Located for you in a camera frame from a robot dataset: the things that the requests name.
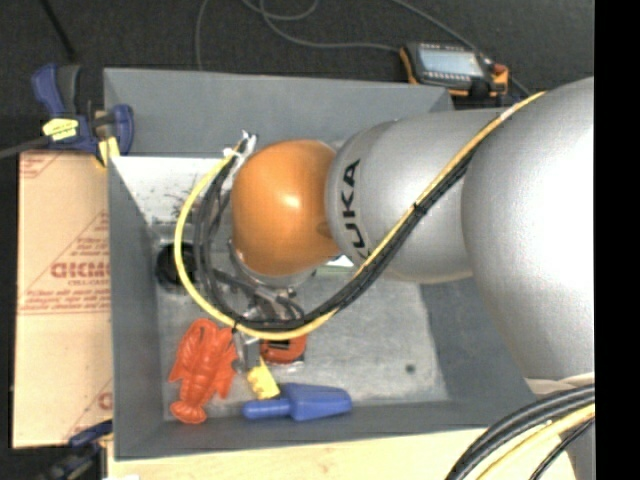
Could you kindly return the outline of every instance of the yellow label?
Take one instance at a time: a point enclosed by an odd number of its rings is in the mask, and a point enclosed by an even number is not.
[[[273,398],[280,394],[280,388],[262,358],[260,358],[260,366],[249,370],[247,380],[258,400]]]
[[[76,128],[78,128],[78,121],[75,119],[56,117],[42,127],[42,132],[52,140],[58,141],[73,137],[76,134]]]

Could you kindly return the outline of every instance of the black floor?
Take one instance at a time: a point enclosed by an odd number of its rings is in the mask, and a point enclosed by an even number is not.
[[[29,78],[48,62],[83,67],[78,102],[102,103],[104,66],[198,69],[194,31],[203,0],[0,0],[0,149],[36,137],[43,110]],[[265,0],[273,13],[299,14],[312,0]],[[552,89],[594,74],[595,0],[403,0],[429,13],[506,64],[530,90]],[[394,53],[309,48],[285,41],[239,0],[210,0],[202,14],[201,61],[207,70],[404,81]],[[299,22],[279,22],[318,43],[449,40],[426,19],[385,0],[319,0]],[[31,478],[61,449],[10,450],[16,163],[0,160],[0,480]],[[86,478],[95,478],[90,471]]]

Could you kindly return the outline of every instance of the digital display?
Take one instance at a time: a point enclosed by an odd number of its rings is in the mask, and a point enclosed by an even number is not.
[[[478,60],[472,52],[420,49],[420,60],[425,71],[484,77]]]

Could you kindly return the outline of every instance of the black cable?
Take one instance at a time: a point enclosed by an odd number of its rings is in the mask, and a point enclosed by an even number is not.
[[[49,21],[53,25],[53,28],[55,29],[56,34],[58,34],[58,38],[60,39],[60,41],[62,42],[62,45],[64,46],[65,52],[67,54],[67,59],[69,60],[69,62],[72,62],[72,63],[75,62],[76,51],[73,48],[71,41],[69,40],[69,36],[67,36],[67,33],[64,31],[64,28],[62,28],[62,25],[58,21],[58,17],[56,16],[55,12],[53,12],[53,9],[51,8],[51,4],[49,3],[49,0],[39,0],[39,2],[42,8],[44,9],[44,11],[47,13],[47,17],[49,18]]]
[[[560,454],[567,449],[576,439],[578,439],[582,434],[584,434],[589,428],[595,423],[596,419],[591,418],[590,420],[585,421],[579,427],[574,428],[572,431],[567,433],[567,435],[560,441],[556,447],[551,450],[549,455],[538,465],[533,474],[529,477],[529,480],[540,480],[542,475],[549,469],[551,464],[560,456]]]
[[[38,137],[37,139],[26,140],[15,146],[0,150],[0,160],[23,153],[24,151],[46,146],[47,144],[49,144],[49,139],[47,137]]]
[[[595,402],[595,385],[576,388],[526,406],[492,425],[458,459],[445,480],[462,480],[491,453],[523,432]]]
[[[223,314],[235,320],[237,324],[245,325],[246,327],[254,330],[293,330],[300,328],[331,311],[343,310],[360,297],[360,295],[362,295],[369,286],[373,284],[380,274],[382,274],[386,266],[400,250],[402,244],[418,222],[428,213],[429,209],[438,201],[438,199],[464,175],[474,152],[475,149],[469,151],[457,166],[452,169],[452,171],[445,176],[440,183],[438,183],[432,193],[416,206],[415,211],[397,230],[387,245],[378,253],[375,260],[362,269],[355,278],[351,279],[337,293],[312,311],[305,312],[303,316],[298,318],[278,321],[254,320],[240,315],[226,302],[222,292],[217,286],[217,281],[213,274],[213,266],[208,253],[208,244],[217,231],[221,217],[221,211],[214,212],[213,210],[216,200],[219,200],[220,198],[222,186],[235,165],[236,159],[232,158],[217,174],[207,188],[194,221],[194,257],[196,270],[201,273],[200,277],[209,301]],[[211,220],[215,225],[209,225],[206,227],[207,219]]]
[[[486,432],[484,432],[478,439],[476,439],[476,441],[467,449],[465,454],[460,457],[460,460],[465,460],[468,455],[475,453],[475,451],[480,446],[482,446],[485,442],[493,439],[496,434],[509,427],[518,425],[523,421],[526,421],[534,413],[542,412],[557,405],[570,402],[586,394],[592,393],[594,392],[594,390],[595,386],[593,384],[588,384],[586,386],[581,386],[575,389],[554,393],[547,398],[537,400],[525,407],[522,407],[517,412],[514,412],[506,416],[502,420],[494,423],[489,429],[487,429]]]
[[[381,43],[373,43],[373,42],[366,42],[366,41],[358,41],[358,42],[344,42],[344,43],[317,43],[317,42],[313,42],[313,41],[308,41],[306,39],[300,39],[297,37],[294,37],[286,32],[284,32],[282,29],[278,28],[276,26],[276,24],[274,23],[275,21],[298,21],[298,20],[302,20],[304,18],[306,18],[307,16],[309,16],[310,14],[312,14],[318,7],[318,1],[319,0],[312,0],[310,6],[303,12],[299,13],[299,14],[295,14],[295,15],[281,15],[281,14],[274,14],[269,12],[266,9],[266,0],[259,0],[259,4],[258,6],[254,5],[253,3],[251,3],[249,0],[240,0],[240,2],[247,7],[249,10],[259,14],[265,21],[265,23],[269,26],[269,28],[271,28],[271,30],[273,32],[275,32],[276,34],[278,34],[280,37],[282,37],[283,39],[292,42],[294,44],[298,44],[300,46],[305,46],[308,48],[320,48],[320,49],[329,49],[329,48],[370,48],[370,49],[376,49],[376,50],[383,50],[383,51],[388,51],[388,52],[393,52],[393,53],[398,53],[398,48],[393,47],[391,45],[387,45],[387,44],[381,44]],[[470,48],[472,50],[476,50],[479,51],[479,49],[468,39],[466,39],[465,37],[461,36],[460,34],[458,34],[455,30],[453,30],[451,27],[445,25],[443,22],[441,22],[440,20],[436,19],[434,16],[418,9],[417,7],[414,7],[413,5],[409,4],[408,2],[405,2],[404,0],[386,0],[388,2],[391,2],[395,5],[398,5],[399,7],[417,15],[420,16],[421,18],[429,21],[431,24],[433,24],[434,26],[436,26],[437,28],[439,28],[440,30],[442,30],[443,32],[445,32],[447,35],[449,35],[450,37],[452,37],[454,40],[456,40],[457,42],[459,42],[460,44],[466,46],[467,48]],[[198,65],[198,69],[202,70],[203,66],[202,66],[202,58],[201,58],[201,48],[200,48],[200,32],[201,32],[201,28],[202,28],[202,19],[203,19],[203,15],[204,15],[204,11],[207,8],[208,4],[209,4],[210,0],[202,0],[201,4],[200,4],[200,9],[198,10],[198,17],[196,20],[196,27],[195,27],[195,32],[194,32],[194,49],[195,49],[195,55],[196,55],[196,64]],[[518,80],[516,80],[513,76],[510,77],[512,84],[517,87],[525,96],[529,96],[531,93],[530,91],[522,84],[520,83]]]

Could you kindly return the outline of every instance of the wire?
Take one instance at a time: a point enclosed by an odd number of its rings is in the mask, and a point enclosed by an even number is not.
[[[17,155],[18,153],[22,153],[24,151],[29,151],[31,149],[46,146],[48,143],[48,137],[38,137],[37,139],[26,140],[15,146],[0,150],[0,160]]]
[[[471,161],[472,155],[480,143],[505,120],[509,119],[515,112],[532,103],[542,96],[542,94],[543,93],[535,94],[528,99],[519,102],[483,127],[469,141],[469,143],[466,144],[447,165],[445,165],[434,181],[429,184],[420,197],[407,209],[402,218],[360,266],[352,279],[335,295],[313,311],[305,314],[304,317],[292,320],[252,321],[246,317],[238,315],[233,308],[226,304],[223,297],[218,293],[215,286],[215,278],[205,275],[203,284],[205,285],[207,295],[212,299],[213,304],[215,304],[214,306],[195,288],[186,272],[182,258],[182,236],[184,233],[184,226],[196,199],[207,185],[209,185],[209,188],[207,189],[204,201],[202,202],[200,211],[198,212],[196,229],[194,229],[194,256],[196,258],[196,268],[201,273],[206,273],[211,269],[211,265],[206,265],[206,263],[204,269],[199,265],[202,264],[203,256],[205,258],[205,262],[208,261],[206,258],[209,255],[203,244],[210,239],[210,232],[215,230],[216,226],[210,225],[209,229],[205,230],[203,234],[202,223],[204,218],[211,218],[211,214],[207,212],[207,210],[212,209],[211,205],[214,204],[216,199],[220,201],[219,197],[222,185],[236,161],[236,155],[227,155],[224,160],[217,163],[209,173],[207,173],[196,184],[180,211],[174,237],[174,258],[176,261],[177,271],[183,285],[195,302],[211,316],[219,322],[233,326],[234,328],[237,328],[249,335],[267,340],[287,340],[297,338],[303,334],[308,334],[309,332],[317,329],[334,314],[347,307],[362,293],[364,293],[364,291],[386,268],[422,217],[424,217],[438,199],[464,175],[466,168]],[[234,149],[235,152],[244,147],[245,140],[246,139],[243,139],[238,143],[238,145],[236,145],[236,148]],[[219,214],[216,215],[212,220],[212,224],[219,222],[217,220],[219,217]]]
[[[200,8],[198,10],[198,17],[196,19],[196,27],[194,32],[194,49],[195,49],[195,55],[196,55],[196,64],[198,66],[198,69],[200,69],[201,71],[203,70],[202,54],[201,54],[202,21],[203,21],[204,12],[208,7],[210,1],[211,0],[202,0],[200,4]],[[431,14],[421,9],[418,9],[417,7],[409,4],[408,2],[404,0],[384,0],[384,1],[395,4],[401,7],[402,9],[427,20],[428,22],[430,22],[431,24],[433,24],[434,26],[436,26],[437,28],[445,32],[447,35],[449,35],[451,38],[453,38],[460,44],[463,44],[464,46],[466,46],[467,48],[480,51],[480,49],[477,48],[471,41],[469,41],[468,39],[460,35],[451,27],[445,25],[443,22],[436,19]],[[341,43],[318,43],[318,42],[309,41],[306,39],[300,39],[298,37],[292,36],[291,34],[284,32],[282,29],[278,28],[274,23],[274,21],[290,21],[291,22],[291,21],[299,21],[299,20],[305,19],[306,17],[308,17],[309,15],[311,15],[313,12],[316,11],[316,9],[318,8],[319,0],[312,0],[310,6],[305,11],[299,14],[294,14],[294,15],[286,15],[286,14],[283,15],[283,14],[275,14],[275,13],[269,12],[266,8],[266,0],[258,0],[257,6],[254,5],[252,2],[250,2],[249,0],[240,0],[240,2],[242,2],[242,4],[245,7],[247,7],[249,10],[259,14],[273,32],[278,34],[283,39],[300,46],[305,46],[308,48],[318,48],[318,49],[366,48],[366,49],[382,50],[382,51],[387,51],[392,53],[398,52],[397,47],[394,47],[388,44],[375,43],[375,42],[359,41],[359,42],[341,42]],[[522,83],[516,80],[513,76],[510,77],[510,79],[512,84],[516,86],[525,96],[529,96],[531,94],[530,91]]]
[[[516,444],[515,446],[504,452],[494,462],[489,464],[480,473],[480,475],[477,477],[477,480],[487,480],[492,475],[495,475],[496,472],[505,469],[513,462],[521,458],[523,455],[535,449],[537,446],[550,441],[557,435],[562,434],[567,430],[571,430],[572,428],[581,425],[586,421],[589,421],[590,419],[595,417],[595,414],[596,406],[595,404],[590,404],[587,407],[577,409],[564,418],[541,428],[522,442]]]
[[[73,48],[71,41],[69,40],[69,36],[67,35],[67,33],[64,31],[64,28],[60,24],[60,21],[58,20],[56,13],[53,11],[53,8],[51,7],[49,0],[38,0],[38,1],[40,2],[40,5],[44,9],[44,12],[47,14],[47,17],[49,18],[51,25],[53,25],[53,28],[56,31],[56,34],[58,35],[58,38],[60,39],[62,46],[64,47],[64,51],[67,54],[67,60],[69,60],[69,62],[75,62],[76,51]]]
[[[567,449],[576,439],[582,436],[589,428],[595,423],[596,419],[591,418],[585,421],[579,427],[576,427],[573,431],[568,433],[556,447],[551,450],[549,455],[538,465],[533,474],[529,477],[529,480],[540,480],[542,475],[549,469],[553,462],[560,456],[560,454]]]
[[[558,393],[525,406],[492,425],[451,468],[445,480],[466,478],[483,460],[505,443],[545,422],[565,416],[595,401],[595,384]]]

